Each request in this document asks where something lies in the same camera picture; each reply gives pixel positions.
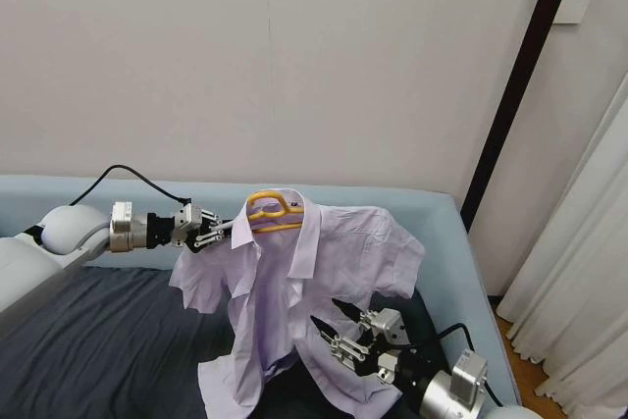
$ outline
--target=dark gray bed sheet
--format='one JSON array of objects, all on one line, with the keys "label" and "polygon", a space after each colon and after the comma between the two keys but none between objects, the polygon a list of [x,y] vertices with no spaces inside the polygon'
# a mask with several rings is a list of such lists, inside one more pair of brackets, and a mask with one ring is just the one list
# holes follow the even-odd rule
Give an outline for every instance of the dark gray bed sheet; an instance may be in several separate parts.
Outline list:
[{"label": "dark gray bed sheet", "polygon": [[[229,353],[226,303],[202,315],[182,306],[170,272],[83,268],[0,340],[2,418],[204,418],[199,362]],[[374,297],[399,309],[413,342],[434,327],[422,299]],[[426,356],[446,368],[437,344]],[[346,417],[298,363],[273,379],[254,417]],[[388,417],[416,417],[402,401]]]}]

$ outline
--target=bed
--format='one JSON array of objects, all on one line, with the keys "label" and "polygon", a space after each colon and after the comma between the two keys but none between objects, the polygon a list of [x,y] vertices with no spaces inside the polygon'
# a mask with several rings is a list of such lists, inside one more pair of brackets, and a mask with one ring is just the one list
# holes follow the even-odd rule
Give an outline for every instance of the bed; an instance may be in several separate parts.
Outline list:
[{"label": "bed", "polygon": [[[0,177],[0,236],[38,222],[91,180]],[[479,278],[466,232],[448,196],[407,189],[307,185],[159,183],[224,217],[261,187],[293,186],[333,205],[377,205],[426,246],[411,300],[375,297],[374,307],[399,309],[413,341],[455,322],[471,331],[489,360],[489,382],[505,403],[518,393]],[[105,181],[84,201],[110,212],[116,200],[136,212],[168,215],[176,203],[137,181]],[[196,365],[228,353],[233,341],[224,306],[213,315],[184,310],[168,287],[178,250],[161,247],[107,254],[66,278],[45,306],[0,340],[1,417],[205,417]],[[444,368],[464,348],[450,336],[426,354]],[[494,407],[487,399],[483,412]],[[325,401],[299,364],[264,391],[256,417],[344,417]],[[412,416],[403,402],[390,417]]]}]

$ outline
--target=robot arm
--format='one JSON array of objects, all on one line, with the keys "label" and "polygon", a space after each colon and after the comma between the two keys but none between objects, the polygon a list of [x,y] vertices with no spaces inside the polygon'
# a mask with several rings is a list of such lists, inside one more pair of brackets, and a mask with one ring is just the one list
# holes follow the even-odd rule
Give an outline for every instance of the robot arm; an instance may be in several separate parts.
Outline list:
[{"label": "robot arm", "polygon": [[50,296],[58,283],[103,252],[184,244],[192,252],[230,235],[231,222],[187,203],[170,217],[134,215],[116,202],[111,217],[84,205],[60,206],[15,237],[0,238],[0,336]]},{"label": "robot arm", "polygon": [[[393,309],[362,312],[358,307],[333,299],[342,313],[357,323],[361,336],[340,336],[326,322],[312,316],[331,354],[362,377],[377,375],[382,383],[397,387],[409,407],[424,419],[475,419],[486,397],[487,361],[465,349],[451,375],[421,355],[420,345],[409,343],[401,314]],[[520,406],[499,407],[487,419],[540,419]]]}]

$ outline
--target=button-up shirt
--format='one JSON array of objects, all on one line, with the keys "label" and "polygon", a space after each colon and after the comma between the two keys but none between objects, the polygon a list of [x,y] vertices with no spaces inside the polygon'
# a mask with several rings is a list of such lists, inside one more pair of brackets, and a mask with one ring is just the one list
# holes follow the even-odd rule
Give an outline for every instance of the button-up shirt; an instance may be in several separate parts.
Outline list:
[{"label": "button-up shirt", "polygon": [[279,191],[288,204],[304,208],[300,229],[254,234],[247,215],[279,206],[273,198],[244,203],[231,243],[197,254],[185,249],[173,271],[170,285],[182,290],[185,307],[212,313],[224,288],[231,294],[232,352],[198,367],[207,415],[246,417],[264,384],[289,368],[297,353],[331,404],[357,418],[381,417],[399,391],[337,362],[310,315],[356,336],[356,325],[332,297],[363,310],[374,291],[410,297],[423,246],[385,209],[317,205],[296,190]]}]

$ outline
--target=white wall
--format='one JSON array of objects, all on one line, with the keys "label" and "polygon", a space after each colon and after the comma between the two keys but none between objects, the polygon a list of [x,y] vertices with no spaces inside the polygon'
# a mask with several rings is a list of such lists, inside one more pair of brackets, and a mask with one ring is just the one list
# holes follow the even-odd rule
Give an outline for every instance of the white wall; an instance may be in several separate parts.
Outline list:
[{"label": "white wall", "polygon": [[552,28],[471,231],[489,293],[516,275],[626,72],[628,0]]},{"label": "white wall", "polygon": [[0,0],[0,173],[441,190],[535,0]]}]

